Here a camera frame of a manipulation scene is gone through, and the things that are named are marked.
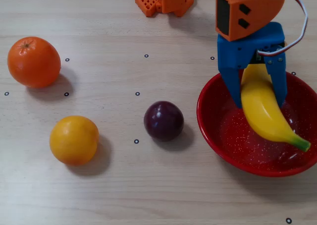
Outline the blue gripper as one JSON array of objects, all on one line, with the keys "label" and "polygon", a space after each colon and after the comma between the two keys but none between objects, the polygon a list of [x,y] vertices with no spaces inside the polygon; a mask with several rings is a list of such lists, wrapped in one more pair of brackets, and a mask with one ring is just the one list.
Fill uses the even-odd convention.
[{"label": "blue gripper", "polygon": [[257,63],[265,63],[278,106],[282,107],[287,95],[285,53],[264,57],[258,54],[258,50],[267,52],[274,46],[282,47],[284,40],[282,25],[277,22],[270,22],[255,33],[231,42],[218,35],[218,69],[238,108],[242,107],[240,72],[247,65]]}]

